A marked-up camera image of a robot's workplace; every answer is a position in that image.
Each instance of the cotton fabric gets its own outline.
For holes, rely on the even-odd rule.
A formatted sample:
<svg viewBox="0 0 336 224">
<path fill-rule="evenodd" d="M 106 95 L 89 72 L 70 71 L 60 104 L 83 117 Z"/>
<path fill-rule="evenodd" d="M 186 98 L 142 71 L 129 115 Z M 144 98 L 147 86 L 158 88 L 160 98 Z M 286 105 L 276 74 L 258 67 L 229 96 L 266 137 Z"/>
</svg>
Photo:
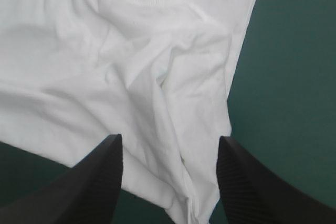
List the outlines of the cotton fabric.
<svg viewBox="0 0 336 224">
<path fill-rule="evenodd" d="M 208 223 L 254 2 L 0 0 L 0 141 L 72 167 L 120 133 L 122 188 Z"/>
</svg>

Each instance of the green background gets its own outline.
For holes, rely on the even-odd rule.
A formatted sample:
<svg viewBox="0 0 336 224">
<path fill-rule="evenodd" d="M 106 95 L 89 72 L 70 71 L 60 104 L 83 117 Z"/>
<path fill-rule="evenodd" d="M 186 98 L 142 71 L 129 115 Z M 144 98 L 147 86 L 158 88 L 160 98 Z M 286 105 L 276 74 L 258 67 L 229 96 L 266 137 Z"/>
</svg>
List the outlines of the green background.
<svg viewBox="0 0 336 224">
<path fill-rule="evenodd" d="M 228 104 L 233 137 L 267 167 L 336 207 L 336 0 L 257 0 Z M 66 167 L 0 143 L 0 206 Z M 172 223 L 122 192 L 113 223 Z M 220 202 L 211 224 L 227 223 Z"/>
</svg>

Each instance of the white t-shirt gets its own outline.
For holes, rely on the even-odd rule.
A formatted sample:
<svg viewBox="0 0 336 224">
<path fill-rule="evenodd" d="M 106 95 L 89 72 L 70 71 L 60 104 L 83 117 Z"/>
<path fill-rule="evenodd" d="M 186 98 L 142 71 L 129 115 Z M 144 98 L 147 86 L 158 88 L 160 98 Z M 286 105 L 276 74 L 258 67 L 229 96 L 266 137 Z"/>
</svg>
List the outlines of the white t-shirt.
<svg viewBox="0 0 336 224">
<path fill-rule="evenodd" d="M 205 224 L 255 0 L 0 0 L 0 141 L 73 166 L 122 134 L 122 188 Z"/>
</svg>

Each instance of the ribbed rubber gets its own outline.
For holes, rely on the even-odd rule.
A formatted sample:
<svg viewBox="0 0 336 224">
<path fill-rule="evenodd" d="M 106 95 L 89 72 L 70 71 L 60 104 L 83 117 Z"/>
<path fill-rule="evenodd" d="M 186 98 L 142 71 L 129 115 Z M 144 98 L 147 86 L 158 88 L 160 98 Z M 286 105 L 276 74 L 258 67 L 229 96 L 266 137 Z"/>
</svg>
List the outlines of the ribbed rubber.
<svg viewBox="0 0 336 224">
<path fill-rule="evenodd" d="M 122 173 L 122 137 L 110 135 L 49 186 L 0 209 L 0 223 L 108 224 Z"/>
<path fill-rule="evenodd" d="M 292 187 L 231 137 L 221 137 L 217 178 L 230 224 L 335 224 L 336 211 Z"/>
</svg>

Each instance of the white cloth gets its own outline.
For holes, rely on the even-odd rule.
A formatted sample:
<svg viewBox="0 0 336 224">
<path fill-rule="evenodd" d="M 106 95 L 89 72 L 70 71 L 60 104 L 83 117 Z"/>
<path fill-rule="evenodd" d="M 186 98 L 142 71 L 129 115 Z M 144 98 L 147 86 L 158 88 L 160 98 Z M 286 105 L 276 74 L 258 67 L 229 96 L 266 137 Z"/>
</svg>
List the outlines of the white cloth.
<svg viewBox="0 0 336 224">
<path fill-rule="evenodd" d="M 0 0 L 0 140 L 71 167 L 121 133 L 122 188 L 208 223 L 254 2 Z"/>
</svg>

